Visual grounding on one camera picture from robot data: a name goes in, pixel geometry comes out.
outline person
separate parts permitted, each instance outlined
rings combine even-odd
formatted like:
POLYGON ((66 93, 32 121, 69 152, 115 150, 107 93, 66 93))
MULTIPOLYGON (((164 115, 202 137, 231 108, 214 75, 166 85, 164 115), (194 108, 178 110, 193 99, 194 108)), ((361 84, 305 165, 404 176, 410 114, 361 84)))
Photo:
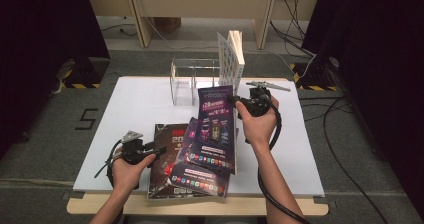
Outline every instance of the person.
MULTIPOLYGON (((278 108, 278 101, 271 96, 271 101, 278 108)), ((263 116, 252 117, 240 102, 235 104, 242 117, 243 131, 249 140, 266 189, 280 204, 303 217, 302 211, 291 193, 274 157, 269 149, 269 142, 276 127, 275 112, 272 108, 263 116)), ((131 191, 137 185, 143 170, 155 159, 155 155, 147 156, 137 165, 130 165, 122 159, 113 162, 114 189, 108 200, 90 221, 96 223, 112 223, 119 215, 131 191)), ((266 200, 267 222, 269 224, 298 223, 295 219, 281 212, 266 200)))

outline game controller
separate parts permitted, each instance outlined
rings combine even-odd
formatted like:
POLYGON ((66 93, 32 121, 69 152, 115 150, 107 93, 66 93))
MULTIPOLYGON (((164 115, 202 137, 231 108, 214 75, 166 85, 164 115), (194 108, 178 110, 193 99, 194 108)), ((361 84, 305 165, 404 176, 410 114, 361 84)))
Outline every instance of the game controller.
POLYGON ((159 149, 155 149, 155 143, 149 142, 143 145, 143 140, 140 139, 143 135, 137 132, 128 131, 127 134, 121 139, 118 140, 117 143, 112 147, 112 150, 110 151, 108 159, 105 161, 105 165, 100 168, 100 170, 97 172, 97 174, 94 176, 96 178, 102 170, 107 167, 107 173, 106 176, 108 177, 110 184, 112 187, 114 186, 113 181, 113 173, 112 173, 112 163, 118 158, 124 159, 127 163, 131 165, 137 165, 141 161, 144 160, 148 155, 150 154, 156 154, 156 158, 154 161, 159 160, 160 155, 164 154, 167 151, 166 146, 160 147, 159 149), (116 147, 122 143, 122 151, 114 153, 116 147))
POLYGON ((122 158, 131 165, 137 165, 144 160, 150 154, 156 154, 156 160, 159 160, 160 155, 166 152, 166 146, 159 149, 155 148, 154 142, 149 142, 143 145, 143 140, 135 139, 122 144, 122 158))
POLYGON ((243 98, 239 96, 230 96, 230 101, 233 102, 234 108, 237 101, 240 101, 246 106, 247 111, 253 117, 259 117, 268 112, 271 107, 271 92, 265 87, 250 88, 250 98, 243 98))

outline power cable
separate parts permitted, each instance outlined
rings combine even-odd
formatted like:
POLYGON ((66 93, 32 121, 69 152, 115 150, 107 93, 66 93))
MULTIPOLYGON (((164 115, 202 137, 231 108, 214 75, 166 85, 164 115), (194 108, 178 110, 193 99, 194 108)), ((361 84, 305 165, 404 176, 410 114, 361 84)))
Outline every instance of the power cable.
POLYGON ((289 37, 289 38, 291 38, 291 39, 295 39, 295 40, 298 40, 298 41, 302 41, 302 38, 295 37, 295 36, 291 36, 291 35, 289 35, 289 34, 285 34, 285 33, 281 32, 280 30, 278 30, 278 29, 274 26, 274 23, 273 23, 272 21, 270 21, 270 22, 269 22, 269 24, 270 24, 270 25, 274 28, 275 32, 277 32, 277 35, 278 35, 279 37, 281 37, 280 35, 282 35, 282 36, 284 36, 284 37, 289 37))
POLYGON ((105 29, 101 29, 101 31, 107 31, 109 29, 112 29, 112 28, 115 28, 115 27, 120 27, 120 26, 135 26, 135 25, 134 24, 118 24, 118 25, 107 27, 105 29))
MULTIPOLYGON (((342 111, 342 112, 345 112, 345 113, 354 113, 352 110, 348 111, 348 110, 342 109, 342 107, 347 106, 347 105, 349 105, 349 104, 344 104, 344 105, 341 105, 341 106, 338 106, 338 107, 333 107, 330 111, 336 111, 336 110, 338 110, 338 111, 342 111)), ((301 107, 307 107, 307 106, 325 106, 325 107, 330 107, 330 105, 317 104, 317 103, 301 105, 301 107)), ((324 114, 319 115, 319 116, 316 116, 316 117, 311 117, 311 118, 305 119, 304 121, 305 122, 312 121, 314 119, 318 119, 318 118, 323 117, 323 116, 324 116, 324 114)))
POLYGON ((312 53, 310 53, 309 51, 307 51, 307 50, 305 50, 305 49, 301 48, 301 47, 300 47, 300 46, 298 46, 296 43, 294 43, 292 40, 288 39, 288 37, 291 37, 291 36, 289 36, 289 35, 288 35, 288 30, 290 29, 290 27, 287 29, 287 32, 286 32, 286 33, 283 33, 282 31, 278 30, 278 28, 276 28, 276 27, 275 27, 275 25, 274 25, 274 23, 273 23, 272 21, 270 21, 270 23, 269 23, 269 24, 270 24, 270 25, 271 25, 271 27, 274 29, 274 31, 277 33, 277 35, 278 35, 281 39, 283 39, 283 40, 285 41, 285 43, 288 43, 288 44, 292 45, 294 48, 296 48, 296 49, 298 49, 299 51, 301 51, 301 52, 305 53, 305 54, 306 54, 306 55, 308 55, 309 57, 304 57, 304 56, 298 56, 298 55, 291 54, 291 53, 288 51, 287 46, 286 46, 286 45, 284 45, 284 47, 285 47, 285 49, 286 49, 286 52, 287 52, 288 54, 290 54, 291 56, 301 57, 301 58, 311 58, 311 57, 313 57, 313 56, 314 56, 314 54, 312 54, 312 53))
POLYGON ((298 26, 298 30, 299 30, 299 34, 302 37, 302 40, 304 39, 304 36, 306 35, 306 33, 303 31, 302 27, 299 24, 299 17, 297 16, 297 6, 299 4, 299 0, 295 0, 294 1, 294 16, 295 16, 295 20, 296 20, 296 24, 298 26))
POLYGON ((344 96, 337 96, 337 97, 302 97, 299 98, 299 101, 304 101, 304 100, 328 100, 328 99, 338 99, 338 98, 343 98, 344 96))
POLYGON ((287 2, 287 0, 284 0, 284 3, 286 3, 287 9, 289 10, 290 16, 292 17, 290 24, 294 23, 293 25, 296 27, 296 29, 299 31, 299 33, 302 36, 302 34, 304 34, 304 32, 303 32, 302 28, 300 27, 299 21, 297 19, 297 3, 298 3, 298 0, 295 0, 295 11, 294 12, 292 12, 290 5, 287 2))
MULTIPOLYGON (((271 139, 271 142, 269 144, 269 150, 271 151, 274 145, 277 143, 278 137, 280 136, 281 128, 282 128, 282 121, 281 121, 281 114, 278 111, 278 108, 272 103, 271 99, 265 94, 265 92, 262 89, 259 89, 259 98, 265 100, 269 105, 270 108, 274 110, 275 118, 276 118, 276 129, 274 131, 274 135, 271 139)), ((264 197, 272 204, 274 205, 278 210, 285 213, 289 217, 293 218, 294 220, 303 223, 303 224, 309 224, 309 222, 303 218, 302 216, 298 215, 297 213, 291 211, 287 207, 283 206, 281 203, 279 203, 267 190, 265 183, 262 180, 261 172, 258 168, 258 183, 259 187, 264 195, 264 197)))
POLYGON ((340 97, 338 99, 336 99, 331 105, 330 107, 327 109, 327 111, 324 114, 324 119, 323 119, 323 129, 324 129, 324 135, 325 135, 325 140, 327 142, 328 148, 330 149, 331 154, 334 157, 334 160, 337 162, 337 164, 339 165, 339 167, 342 169, 342 171, 345 173, 345 175, 349 178, 349 180, 358 188, 358 190, 362 193, 362 195, 368 200, 368 202, 373 206, 373 208, 376 210, 376 212, 378 213, 378 215, 380 216, 381 220, 384 223, 388 223, 386 218, 383 216, 383 214, 381 213, 380 209, 377 207, 377 205, 371 200, 371 198, 365 193, 365 191, 361 188, 361 186, 359 186, 359 184, 352 178, 352 176, 347 172, 347 170, 344 168, 343 164, 340 162, 339 158, 337 157, 336 153, 333 150, 333 146, 331 145, 330 139, 328 137, 328 133, 327 133, 327 116, 328 113, 330 113, 330 111, 333 109, 333 106, 336 105, 337 102, 339 102, 340 100, 342 100, 344 97, 340 97))

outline colorful magazine cover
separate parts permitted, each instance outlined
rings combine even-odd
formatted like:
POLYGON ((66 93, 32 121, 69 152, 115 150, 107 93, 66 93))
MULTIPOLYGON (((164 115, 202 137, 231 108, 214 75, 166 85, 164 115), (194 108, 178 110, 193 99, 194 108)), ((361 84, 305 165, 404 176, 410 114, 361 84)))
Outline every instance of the colorful magazine cover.
POLYGON ((230 174, 216 172, 205 167, 186 162, 188 151, 194 140, 197 128, 197 119, 191 118, 181 143, 181 149, 175 159, 168 183, 170 185, 186 188, 193 193, 226 197, 230 174))
POLYGON ((219 172, 236 174, 233 86, 200 88, 199 115, 187 160, 219 172))
POLYGON ((188 124, 156 124, 154 142, 156 148, 167 146, 167 152, 153 162, 150 173, 148 199, 189 198, 205 196, 192 189, 168 184, 174 161, 182 147, 182 140, 188 124))

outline transparent plastic box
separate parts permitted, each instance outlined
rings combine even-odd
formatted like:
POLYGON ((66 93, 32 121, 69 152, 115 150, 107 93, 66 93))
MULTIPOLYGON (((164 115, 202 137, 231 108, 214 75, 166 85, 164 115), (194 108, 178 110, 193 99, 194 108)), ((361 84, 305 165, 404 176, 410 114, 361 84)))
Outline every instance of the transparent plastic box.
POLYGON ((173 59, 170 85, 175 106, 199 104, 198 88, 218 86, 218 59, 173 59))

